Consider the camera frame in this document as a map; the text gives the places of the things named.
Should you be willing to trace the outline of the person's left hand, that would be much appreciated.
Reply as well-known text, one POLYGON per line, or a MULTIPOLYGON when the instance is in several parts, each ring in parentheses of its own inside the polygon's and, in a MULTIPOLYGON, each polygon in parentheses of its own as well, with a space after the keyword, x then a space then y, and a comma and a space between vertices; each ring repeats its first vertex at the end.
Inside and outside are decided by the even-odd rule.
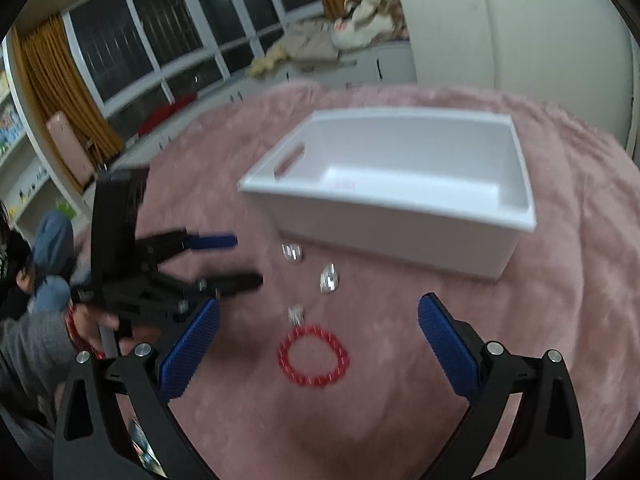
MULTIPOLYGON (((65 327, 70 341, 78 351, 87 350, 94 353, 105 353, 100 329, 118 330, 119 318, 116 314, 97 307, 78 304, 65 312, 65 327)), ((134 350, 136 344, 157 341, 162 330, 154 325, 134 325, 132 335, 122 337, 119 349, 123 354, 134 350)))

